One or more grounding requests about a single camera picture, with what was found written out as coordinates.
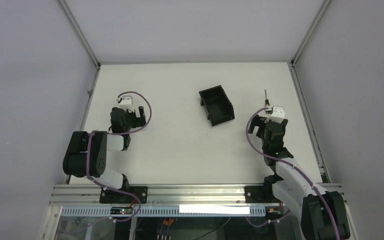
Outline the black yellow screwdriver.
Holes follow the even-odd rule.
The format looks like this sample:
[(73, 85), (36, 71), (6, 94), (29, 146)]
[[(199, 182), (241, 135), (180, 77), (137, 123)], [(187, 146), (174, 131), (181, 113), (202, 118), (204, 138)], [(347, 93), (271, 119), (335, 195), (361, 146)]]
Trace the black yellow screwdriver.
[(270, 101), (269, 101), (269, 98), (268, 98), (268, 94), (267, 94), (267, 90), (265, 89), (264, 90), (264, 96), (265, 96), (265, 112), (266, 114), (272, 114), (273, 113), (273, 109), (270, 105)]

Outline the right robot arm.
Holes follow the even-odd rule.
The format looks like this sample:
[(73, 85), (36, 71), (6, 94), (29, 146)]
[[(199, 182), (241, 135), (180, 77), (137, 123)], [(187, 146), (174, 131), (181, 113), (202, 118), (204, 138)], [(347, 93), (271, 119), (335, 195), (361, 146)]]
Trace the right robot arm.
[(256, 136), (262, 142), (258, 153), (273, 171), (264, 179), (263, 197), (286, 204), (299, 219), (305, 239), (348, 240), (351, 230), (344, 198), (338, 191), (329, 191), (317, 184), (302, 170), (284, 146), (287, 123), (287, 119), (276, 122), (255, 115), (246, 126), (248, 135), (258, 128)]

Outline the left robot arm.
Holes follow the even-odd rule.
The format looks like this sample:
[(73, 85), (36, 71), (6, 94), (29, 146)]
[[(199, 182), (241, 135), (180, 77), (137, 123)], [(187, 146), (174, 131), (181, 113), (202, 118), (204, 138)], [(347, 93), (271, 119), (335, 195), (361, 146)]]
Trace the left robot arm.
[(107, 153), (128, 150), (131, 130), (147, 123), (143, 106), (138, 107), (138, 113), (135, 109), (113, 107), (109, 131), (74, 131), (62, 163), (64, 173), (98, 182), (104, 189), (129, 192), (127, 176), (107, 167)]

